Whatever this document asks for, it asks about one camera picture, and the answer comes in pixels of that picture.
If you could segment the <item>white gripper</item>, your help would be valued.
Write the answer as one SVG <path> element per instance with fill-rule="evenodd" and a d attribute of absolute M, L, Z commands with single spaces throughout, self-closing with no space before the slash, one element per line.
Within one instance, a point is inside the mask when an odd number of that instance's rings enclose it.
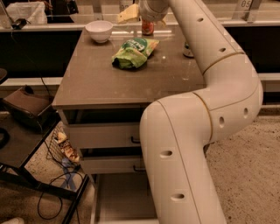
<path fill-rule="evenodd" d="M 150 22 L 160 21 L 166 16 L 168 8 L 168 0 L 139 0 L 138 5 L 134 3 L 117 15 L 117 23 L 137 22 L 140 15 L 144 20 Z"/>

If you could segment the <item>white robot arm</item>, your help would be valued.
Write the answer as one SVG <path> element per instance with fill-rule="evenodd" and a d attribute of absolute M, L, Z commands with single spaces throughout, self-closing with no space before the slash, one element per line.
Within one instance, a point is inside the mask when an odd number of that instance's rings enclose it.
<path fill-rule="evenodd" d="M 151 103 L 140 122 L 143 161 L 159 224 L 227 224 L 204 147 L 250 125 L 263 86 L 242 48 L 202 0 L 139 0 L 140 15 L 171 11 L 205 81 Z"/>

